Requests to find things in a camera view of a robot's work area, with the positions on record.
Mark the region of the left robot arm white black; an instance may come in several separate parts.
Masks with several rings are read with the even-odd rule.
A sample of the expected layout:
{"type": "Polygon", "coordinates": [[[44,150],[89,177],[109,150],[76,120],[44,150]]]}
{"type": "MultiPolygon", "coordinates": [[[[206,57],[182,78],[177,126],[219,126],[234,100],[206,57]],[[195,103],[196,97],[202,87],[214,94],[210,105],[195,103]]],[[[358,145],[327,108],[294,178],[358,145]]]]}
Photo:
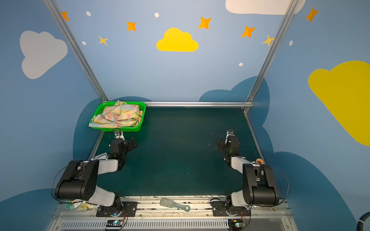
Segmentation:
{"type": "Polygon", "coordinates": [[[52,182],[51,195],[56,201],[64,204],[83,201],[101,207],[121,209],[120,197],[98,187],[97,180],[99,175],[122,170],[128,152],[135,148],[137,143],[134,138],[128,141],[116,138],[111,142],[111,153],[107,154],[105,159],[70,161],[58,172],[63,175],[55,188],[52,182]]]}

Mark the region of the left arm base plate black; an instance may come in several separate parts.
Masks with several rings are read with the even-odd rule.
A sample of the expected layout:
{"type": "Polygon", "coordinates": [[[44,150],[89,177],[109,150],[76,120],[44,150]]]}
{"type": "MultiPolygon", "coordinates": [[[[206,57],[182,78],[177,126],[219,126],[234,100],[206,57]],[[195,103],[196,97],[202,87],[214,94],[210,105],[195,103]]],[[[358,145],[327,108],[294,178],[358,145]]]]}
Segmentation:
{"type": "Polygon", "coordinates": [[[103,207],[99,206],[96,217],[117,218],[117,217],[134,217],[138,203],[135,201],[123,201],[120,206],[103,207]]]}

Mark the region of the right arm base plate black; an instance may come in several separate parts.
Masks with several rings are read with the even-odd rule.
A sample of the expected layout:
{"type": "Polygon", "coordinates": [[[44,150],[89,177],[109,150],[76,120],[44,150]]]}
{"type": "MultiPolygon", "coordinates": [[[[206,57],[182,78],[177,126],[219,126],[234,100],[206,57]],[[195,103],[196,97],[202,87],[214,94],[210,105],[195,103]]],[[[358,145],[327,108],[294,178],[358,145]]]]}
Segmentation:
{"type": "Polygon", "coordinates": [[[214,217],[242,217],[250,216],[251,210],[247,207],[235,207],[227,201],[211,201],[212,212],[214,217]]]}

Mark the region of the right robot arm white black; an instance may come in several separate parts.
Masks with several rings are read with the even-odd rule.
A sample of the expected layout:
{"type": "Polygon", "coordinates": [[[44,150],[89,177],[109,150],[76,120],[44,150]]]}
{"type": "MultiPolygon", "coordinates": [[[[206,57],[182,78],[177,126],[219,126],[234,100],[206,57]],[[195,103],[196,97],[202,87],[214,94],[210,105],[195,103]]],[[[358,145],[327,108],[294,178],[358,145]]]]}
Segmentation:
{"type": "Polygon", "coordinates": [[[261,159],[250,161],[239,155],[239,139],[229,135],[226,139],[217,140],[215,148],[221,151],[226,164],[242,174],[242,189],[233,192],[227,197],[226,204],[229,207],[260,206],[272,208],[284,203],[289,193],[289,180],[286,179],[287,189],[283,198],[276,184],[274,171],[262,162],[261,159]]]}

